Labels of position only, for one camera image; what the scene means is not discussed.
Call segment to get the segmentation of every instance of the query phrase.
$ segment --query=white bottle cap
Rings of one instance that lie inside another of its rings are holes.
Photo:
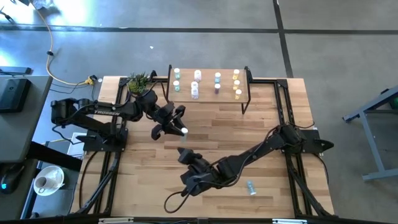
[[[181,132],[182,132],[182,134],[186,135],[186,134],[188,134],[188,129],[187,128],[182,128]]]
[[[191,88],[198,88],[199,84],[197,82],[191,82]]]

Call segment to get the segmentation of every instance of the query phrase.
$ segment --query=white cup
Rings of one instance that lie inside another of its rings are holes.
[[[55,184],[56,181],[48,177],[38,177],[35,179],[35,186],[39,189],[39,193],[53,188]]]

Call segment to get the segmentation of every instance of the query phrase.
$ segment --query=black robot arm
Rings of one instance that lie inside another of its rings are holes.
[[[182,191],[181,196],[196,196],[212,187],[216,189],[231,187],[238,182],[245,166],[277,149],[284,153],[296,154],[301,153],[303,148],[306,147],[311,147],[312,149],[315,147],[318,152],[323,152],[333,147],[333,143],[314,139],[312,135],[307,133],[309,132],[302,131],[293,124],[280,125],[271,129],[263,142],[240,155],[223,157],[212,164],[205,160],[201,154],[194,153],[191,149],[178,148],[180,153],[178,161],[188,165],[188,171],[181,175],[181,180],[185,184],[185,189]],[[318,215],[330,215],[317,202],[311,191],[297,175],[290,157],[287,160],[287,166],[289,173],[292,174],[302,188],[303,193],[310,199],[310,203]]]
[[[143,114],[146,113],[147,118],[157,122],[152,129],[151,137],[154,140],[160,138],[160,133],[174,134],[183,136],[181,128],[184,128],[181,117],[184,114],[185,107],[179,106],[175,111],[174,103],[169,102],[165,106],[160,107],[156,104],[157,96],[154,91],[149,90],[142,96],[138,96],[134,102],[126,101],[123,104],[105,103],[100,101],[91,101],[89,99],[76,100],[68,98],[64,100],[52,101],[51,121],[56,126],[65,127],[74,124],[81,128],[95,132],[103,141],[118,140],[126,138],[124,132],[120,131],[116,125],[112,123],[102,123],[87,115],[102,114],[108,116],[117,116],[126,121],[139,121]],[[82,141],[86,141],[92,136],[80,137]]]

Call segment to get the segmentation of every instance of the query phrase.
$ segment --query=wooden tabletop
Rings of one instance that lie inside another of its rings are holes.
[[[304,80],[287,80],[297,125],[312,124]],[[119,77],[104,77],[99,100],[115,101],[118,83]],[[165,105],[161,87],[158,85],[154,90],[159,97],[158,105]],[[237,104],[184,103],[187,109],[182,120],[190,131],[186,143],[181,143],[178,136],[169,135],[153,141],[150,131],[155,123],[145,116],[139,122],[127,122],[129,137],[119,167],[112,216],[294,217],[285,157],[279,151],[248,165],[234,187],[210,189],[190,197],[174,214],[168,214],[163,209],[166,197],[184,188],[180,175],[187,171],[187,167],[177,162],[177,147],[194,149],[213,162],[223,156],[240,154],[249,149],[262,141],[270,128],[279,124],[272,85],[251,85],[251,97],[245,115],[241,114],[241,105]],[[109,116],[95,115],[95,118],[102,122],[111,121]],[[81,170],[89,155],[85,156]],[[88,166],[83,184],[83,203],[98,186],[103,157],[104,153],[97,153]],[[334,213],[322,163],[311,154],[303,154],[302,157],[308,188],[328,212]],[[254,196],[248,194],[248,180],[253,182],[257,192]],[[80,187],[79,178],[72,212],[78,208]],[[102,209],[108,187],[104,192]],[[298,196],[300,208],[304,212],[299,190]],[[178,195],[170,199],[168,209],[175,209],[181,201],[182,198]]]
[[[201,81],[199,82],[199,99],[193,100],[191,97],[191,82],[195,70],[201,71]],[[215,73],[221,73],[220,92],[215,94]],[[232,79],[234,69],[191,69],[180,68],[181,78],[180,91],[175,91],[173,82],[175,79],[174,69],[170,71],[169,100],[176,103],[201,102],[201,103],[247,103],[248,82],[246,71],[239,70],[238,80],[239,89],[242,90],[241,97],[235,100],[235,90],[233,90],[234,80]]]

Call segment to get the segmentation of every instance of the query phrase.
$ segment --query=black desk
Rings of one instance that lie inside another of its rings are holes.
[[[0,86],[10,78],[12,77],[1,76]],[[75,171],[80,171],[81,167],[81,160],[32,142],[52,78],[49,76],[25,78],[32,84],[24,109],[20,113],[0,114],[0,164],[3,164],[0,172],[7,168],[8,163],[23,162],[25,164],[24,173],[16,191],[9,195],[0,193],[0,220],[20,219],[30,185],[37,173],[38,160]]]

